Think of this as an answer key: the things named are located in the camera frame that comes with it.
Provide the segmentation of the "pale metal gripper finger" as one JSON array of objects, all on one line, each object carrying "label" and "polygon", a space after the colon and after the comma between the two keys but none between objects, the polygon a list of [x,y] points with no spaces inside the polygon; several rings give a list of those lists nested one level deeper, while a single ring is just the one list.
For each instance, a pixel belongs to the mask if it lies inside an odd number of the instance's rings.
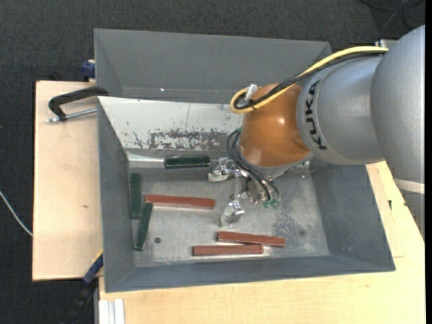
[{"label": "pale metal gripper finger", "polygon": [[221,227],[225,227],[232,223],[238,222],[243,216],[244,212],[245,210],[240,201],[233,200],[232,202],[229,202],[221,214]]},{"label": "pale metal gripper finger", "polygon": [[207,181],[210,183],[232,180],[236,177],[235,163],[227,158],[218,158],[214,168],[207,174]]}]

